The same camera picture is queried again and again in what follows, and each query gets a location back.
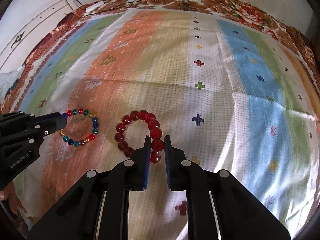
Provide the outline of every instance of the blue cross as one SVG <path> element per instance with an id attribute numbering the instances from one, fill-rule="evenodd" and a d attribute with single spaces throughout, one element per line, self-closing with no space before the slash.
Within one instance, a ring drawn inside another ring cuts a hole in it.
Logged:
<path id="1" fill-rule="evenodd" d="M 192 117 L 193 121 L 196 121 L 196 126 L 199 126 L 201 122 L 204 122 L 204 119 L 200 118 L 201 115 L 197 114 L 197 117 Z"/>

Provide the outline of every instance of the red beaded bracelet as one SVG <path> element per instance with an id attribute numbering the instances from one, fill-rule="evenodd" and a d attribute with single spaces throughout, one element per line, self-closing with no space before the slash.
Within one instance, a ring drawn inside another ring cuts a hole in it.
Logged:
<path id="1" fill-rule="evenodd" d="M 150 162 L 158 163 L 161 159 L 160 151 L 164 149 L 164 142 L 160 139 L 162 137 L 162 131 L 160 129 L 160 123 L 156 120 L 156 116 L 152 113 L 148 113 L 146 110 L 132 111 L 130 115 L 125 115 L 122 117 L 122 123 L 118 123 L 116 130 L 118 133 L 115 134 L 115 140 L 118 142 L 118 149 L 124 152 L 124 155 L 130 158 L 133 148 L 128 147 L 128 143 L 124 140 L 124 131 L 126 126 L 131 124 L 132 121 L 137 121 L 138 119 L 145 121 L 148 124 L 150 130 L 150 137 L 153 139 L 151 143 Z"/>

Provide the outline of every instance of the multicolored beaded bracelet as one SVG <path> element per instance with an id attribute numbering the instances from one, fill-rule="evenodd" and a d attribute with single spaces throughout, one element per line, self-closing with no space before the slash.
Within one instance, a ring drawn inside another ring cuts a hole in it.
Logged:
<path id="1" fill-rule="evenodd" d="M 93 126 L 93 129 L 92 129 L 92 134 L 90 134 L 86 139 L 84 140 L 80 140 L 80 141 L 74 141 L 73 139 L 69 138 L 67 135 L 64 134 L 63 130 L 60 130 L 60 134 L 62 136 L 62 139 L 64 142 L 67 142 L 69 145 L 74 145 L 75 147 L 79 147 L 80 145 L 81 146 L 84 146 L 87 142 L 89 141 L 93 141 L 95 140 L 95 135 L 97 135 L 99 133 L 98 131 L 98 127 L 99 127 L 99 124 L 98 124 L 98 118 L 93 116 L 92 114 L 89 113 L 89 110 L 83 110 L 82 108 L 80 109 L 73 109 L 72 111 L 71 110 L 68 110 L 66 113 L 63 113 L 63 117 L 64 118 L 68 118 L 72 115 L 78 115 L 78 114 L 84 114 L 88 117 L 90 117 L 92 119 L 92 126 Z"/>
<path id="2" fill-rule="evenodd" d="M 145 121 L 148 124 L 150 130 L 150 137 L 153 139 L 151 143 L 150 162 L 158 163 L 161 159 L 160 151 L 164 149 L 164 142 L 160 139 L 162 137 L 162 131 L 160 129 L 160 123 L 156 120 L 156 116 L 152 113 L 148 113 L 146 110 L 132 111 L 129 115 L 122 117 L 122 123 L 118 123 L 116 130 L 118 133 L 115 134 L 115 140 L 118 142 L 118 149 L 124 152 L 124 155 L 130 158 L 133 148 L 128 147 L 128 143 L 124 140 L 124 131 L 126 126 L 131 124 L 132 121 L 137 121 L 138 119 Z"/>

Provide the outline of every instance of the bed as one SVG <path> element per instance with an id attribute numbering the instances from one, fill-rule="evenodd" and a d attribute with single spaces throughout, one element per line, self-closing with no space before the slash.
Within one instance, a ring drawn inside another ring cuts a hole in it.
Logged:
<path id="1" fill-rule="evenodd" d="M 294 30 L 239 0 L 103 0 L 67 15 L 32 50 L 2 113 L 90 109 L 96 140 L 73 147 L 56 133 L 15 180 L 39 218 L 87 171 L 126 159 L 114 140 L 132 110 L 154 113 L 172 145 L 203 169 L 229 170 L 296 236 L 319 204 L 319 76 Z M 68 120 L 83 138 L 92 123 Z M 148 128 L 126 130 L 134 149 Z M 187 239 L 185 192 L 170 192 L 164 156 L 129 203 L 129 239 Z"/>

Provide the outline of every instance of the green stripe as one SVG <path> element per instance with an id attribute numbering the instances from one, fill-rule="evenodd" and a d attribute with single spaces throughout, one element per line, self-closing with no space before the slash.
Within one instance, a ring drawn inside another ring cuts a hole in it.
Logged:
<path id="1" fill-rule="evenodd" d="M 286 172 L 294 182 L 287 191 L 287 201 L 281 203 L 282 206 L 279 220 L 282 223 L 287 222 L 285 220 L 286 215 L 291 213 L 288 210 L 289 204 L 292 207 L 297 207 L 305 198 L 307 191 L 308 178 L 310 176 L 310 147 L 307 135 L 307 126 L 305 121 L 297 115 L 300 112 L 303 113 L 303 109 L 297 100 L 297 96 L 293 93 L 286 76 L 280 70 L 278 61 L 275 59 L 274 54 L 269 45 L 262 39 L 261 35 L 244 28 L 247 35 L 256 44 L 258 52 L 264 58 L 266 65 L 270 68 L 274 79 L 279 83 L 282 88 L 283 98 L 285 102 L 285 115 L 288 122 L 292 141 L 292 153 L 290 158 L 290 166 Z"/>
<path id="2" fill-rule="evenodd" d="M 90 28 L 81 34 L 81 37 L 75 43 L 70 44 L 63 57 L 46 76 L 44 83 L 33 97 L 32 102 L 29 104 L 28 109 L 26 110 L 27 113 L 34 113 L 35 115 L 45 113 L 46 104 L 44 104 L 43 108 L 39 108 L 39 104 L 40 101 L 44 99 L 49 101 L 57 87 L 60 85 L 61 78 L 59 76 L 57 77 L 57 73 L 62 72 L 61 75 L 65 75 L 65 73 L 67 73 L 67 71 L 79 59 L 79 57 L 81 57 L 89 49 L 92 42 L 105 30 L 103 27 L 110 26 L 121 16 L 122 14 L 107 16 L 92 26 L 88 25 Z"/>

